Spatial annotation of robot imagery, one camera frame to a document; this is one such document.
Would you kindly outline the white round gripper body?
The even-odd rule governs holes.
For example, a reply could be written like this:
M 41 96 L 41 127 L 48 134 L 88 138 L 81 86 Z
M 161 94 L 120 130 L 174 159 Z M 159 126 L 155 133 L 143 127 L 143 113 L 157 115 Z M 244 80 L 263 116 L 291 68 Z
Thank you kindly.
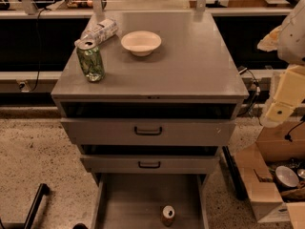
M 281 75 L 274 101 L 290 107 L 298 107 L 305 99 L 305 67 L 290 65 Z

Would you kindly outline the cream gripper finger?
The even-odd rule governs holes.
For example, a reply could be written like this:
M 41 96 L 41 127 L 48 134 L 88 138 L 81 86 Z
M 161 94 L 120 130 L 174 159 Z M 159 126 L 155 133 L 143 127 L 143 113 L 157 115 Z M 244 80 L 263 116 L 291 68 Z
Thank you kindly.
M 272 122 L 284 122 L 292 113 L 294 108 L 279 102 L 273 102 L 266 112 L 266 117 Z

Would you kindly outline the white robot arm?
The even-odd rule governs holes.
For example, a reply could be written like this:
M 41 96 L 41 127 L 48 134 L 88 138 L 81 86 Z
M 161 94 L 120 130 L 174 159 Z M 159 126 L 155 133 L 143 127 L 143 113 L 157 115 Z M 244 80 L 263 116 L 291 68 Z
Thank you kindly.
M 300 0 L 257 47 L 264 52 L 277 51 L 278 58 L 289 64 L 283 73 L 274 74 L 263 108 L 262 124 L 271 128 L 282 124 L 305 99 L 305 0 Z

